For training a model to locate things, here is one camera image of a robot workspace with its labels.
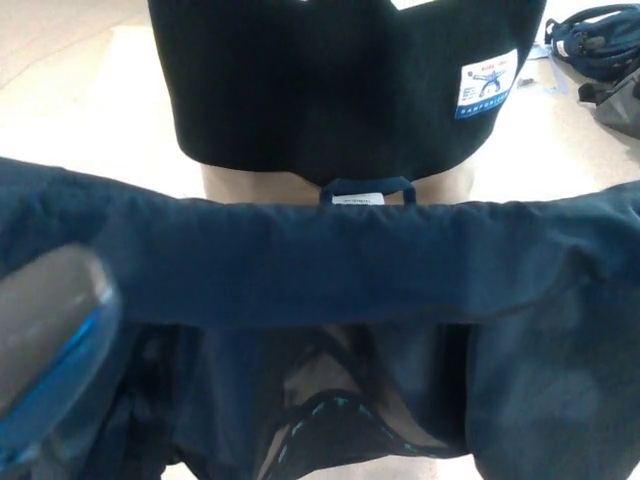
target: black backpack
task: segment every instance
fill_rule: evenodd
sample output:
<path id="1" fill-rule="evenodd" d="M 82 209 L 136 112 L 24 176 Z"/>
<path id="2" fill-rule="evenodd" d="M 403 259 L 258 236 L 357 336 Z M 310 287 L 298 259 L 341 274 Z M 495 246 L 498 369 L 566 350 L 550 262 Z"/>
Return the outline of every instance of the black backpack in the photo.
<path id="1" fill-rule="evenodd" d="M 599 123 L 640 138 L 640 57 L 613 86 L 587 83 L 579 95 L 580 101 L 596 105 L 594 117 Z"/>
<path id="2" fill-rule="evenodd" d="M 640 58 L 640 4 L 589 8 L 561 23 L 551 19 L 546 24 L 545 43 L 557 58 L 584 76 L 601 82 L 620 81 L 629 65 Z"/>

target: sewn-on tag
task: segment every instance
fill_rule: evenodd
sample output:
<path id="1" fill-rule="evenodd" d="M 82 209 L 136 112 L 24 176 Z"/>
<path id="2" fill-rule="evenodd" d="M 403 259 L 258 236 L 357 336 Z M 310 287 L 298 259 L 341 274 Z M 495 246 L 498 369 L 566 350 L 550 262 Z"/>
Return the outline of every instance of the sewn-on tag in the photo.
<path id="1" fill-rule="evenodd" d="M 406 10 L 407 8 L 417 7 L 418 5 L 435 1 L 437 0 L 391 0 L 391 3 L 393 3 L 398 10 Z"/>
<path id="2" fill-rule="evenodd" d="M 334 205 L 384 205 L 381 193 L 363 193 L 361 195 L 340 195 L 333 197 Z"/>
<path id="3" fill-rule="evenodd" d="M 462 67 L 456 118 L 473 117 L 504 103 L 517 71 L 517 49 Z"/>
<path id="4" fill-rule="evenodd" d="M 556 42 L 556 48 L 558 49 L 558 53 L 563 56 L 563 57 L 568 57 L 569 54 L 567 53 L 567 50 L 564 48 L 564 40 L 560 40 L 559 42 Z"/>

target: strap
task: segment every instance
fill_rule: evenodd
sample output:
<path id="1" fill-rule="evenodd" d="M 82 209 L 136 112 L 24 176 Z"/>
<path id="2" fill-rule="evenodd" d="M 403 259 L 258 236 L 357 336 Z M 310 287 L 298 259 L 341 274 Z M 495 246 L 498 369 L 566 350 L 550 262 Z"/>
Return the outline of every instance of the strap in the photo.
<path id="1" fill-rule="evenodd" d="M 611 13 L 637 10 L 640 12 L 640 3 L 618 3 L 616 5 L 604 5 L 602 7 L 587 8 L 571 15 L 562 25 L 575 25 L 593 18 L 603 17 Z"/>

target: printed label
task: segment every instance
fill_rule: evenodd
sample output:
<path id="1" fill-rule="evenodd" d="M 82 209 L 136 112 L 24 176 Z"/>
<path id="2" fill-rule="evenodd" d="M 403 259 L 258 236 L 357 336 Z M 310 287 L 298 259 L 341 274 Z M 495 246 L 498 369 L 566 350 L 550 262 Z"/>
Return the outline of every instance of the printed label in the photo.
<path id="1" fill-rule="evenodd" d="M 334 205 L 384 205 L 381 193 L 363 193 L 362 195 L 341 195 L 333 197 Z"/>
<path id="2" fill-rule="evenodd" d="M 435 1 L 437 0 L 391 0 L 391 3 L 393 3 L 398 10 L 406 10 L 407 8 L 417 7 L 418 5 Z"/>
<path id="3" fill-rule="evenodd" d="M 467 118 L 501 105 L 518 71 L 518 50 L 462 67 L 456 118 Z"/>
<path id="4" fill-rule="evenodd" d="M 567 50 L 564 48 L 564 40 L 560 40 L 559 42 L 556 42 L 556 48 L 558 49 L 558 53 L 563 57 L 569 56 L 569 54 L 567 53 Z"/>

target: beige floor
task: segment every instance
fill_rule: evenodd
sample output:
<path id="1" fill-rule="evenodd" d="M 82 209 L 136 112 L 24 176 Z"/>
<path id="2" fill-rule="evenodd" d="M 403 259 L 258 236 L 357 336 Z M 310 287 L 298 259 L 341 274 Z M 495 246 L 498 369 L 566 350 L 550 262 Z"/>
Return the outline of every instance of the beige floor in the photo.
<path id="1" fill-rule="evenodd" d="M 599 0 L 549 0 L 558 19 Z M 549 85 L 546 61 L 523 76 Z M 473 197 L 548 200 L 640 179 L 640 142 L 599 127 L 571 93 L 514 92 L 476 155 Z M 202 196 L 179 151 L 144 0 L 0 2 L 0 155 Z M 166 479 L 189 478 L 182 468 Z M 384 459 L 314 479 L 473 479 L 469 458 Z"/>

